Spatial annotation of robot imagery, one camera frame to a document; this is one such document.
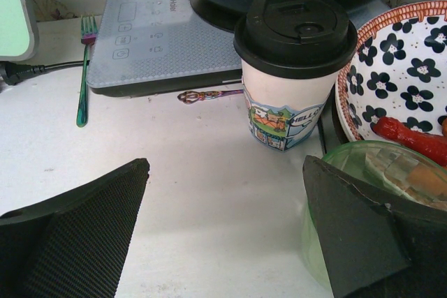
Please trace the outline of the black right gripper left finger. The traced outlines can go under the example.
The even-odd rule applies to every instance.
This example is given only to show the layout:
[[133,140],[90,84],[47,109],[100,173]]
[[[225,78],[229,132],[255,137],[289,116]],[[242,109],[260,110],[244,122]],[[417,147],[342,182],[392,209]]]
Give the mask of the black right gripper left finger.
[[148,179],[137,158],[1,215],[1,296],[114,297]]

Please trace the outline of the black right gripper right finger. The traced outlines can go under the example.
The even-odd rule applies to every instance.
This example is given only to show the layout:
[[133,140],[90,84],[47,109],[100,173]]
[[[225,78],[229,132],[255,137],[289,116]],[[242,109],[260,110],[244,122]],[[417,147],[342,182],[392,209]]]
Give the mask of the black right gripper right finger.
[[446,212],[307,156],[303,179],[334,297],[445,297]]

